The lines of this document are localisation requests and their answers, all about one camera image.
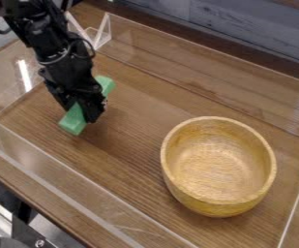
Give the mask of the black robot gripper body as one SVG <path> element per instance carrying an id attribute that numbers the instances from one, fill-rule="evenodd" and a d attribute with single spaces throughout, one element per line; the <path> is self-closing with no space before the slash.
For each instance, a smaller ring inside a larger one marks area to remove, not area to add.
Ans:
<path id="1" fill-rule="evenodd" d="M 55 57 L 39 61 L 39 76 L 44 78 L 45 87 L 52 94 L 64 92 L 73 97 L 79 93 L 101 93 L 103 88 L 92 76 L 95 51 L 87 47 L 85 40 L 72 40 L 64 51 Z"/>

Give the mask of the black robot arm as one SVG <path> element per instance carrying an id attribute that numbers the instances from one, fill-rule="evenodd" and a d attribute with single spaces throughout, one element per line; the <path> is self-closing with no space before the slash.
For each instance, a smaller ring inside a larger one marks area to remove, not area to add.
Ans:
<path id="1" fill-rule="evenodd" d="M 69 110 L 77 104 L 84 121 L 95 123 L 107 98 L 92 76 L 96 52 L 68 29 L 64 9 L 53 0 L 0 0 L 0 35 L 9 31 L 33 50 L 37 74 L 60 106 Z"/>

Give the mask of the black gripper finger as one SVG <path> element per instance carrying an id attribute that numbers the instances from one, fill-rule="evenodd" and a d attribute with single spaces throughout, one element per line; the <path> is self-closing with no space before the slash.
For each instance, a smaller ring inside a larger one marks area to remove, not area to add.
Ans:
<path id="1" fill-rule="evenodd" d="M 73 97 L 64 92 L 53 92 L 52 95 L 64 111 L 68 111 L 75 103 Z"/>
<path id="2" fill-rule="evenodd" d="M 95 123 L 105 111 L 107 98 L 101 93 L 79 93 L 75 95 L 75 99 L 80 106 L 85 122 Z"/>

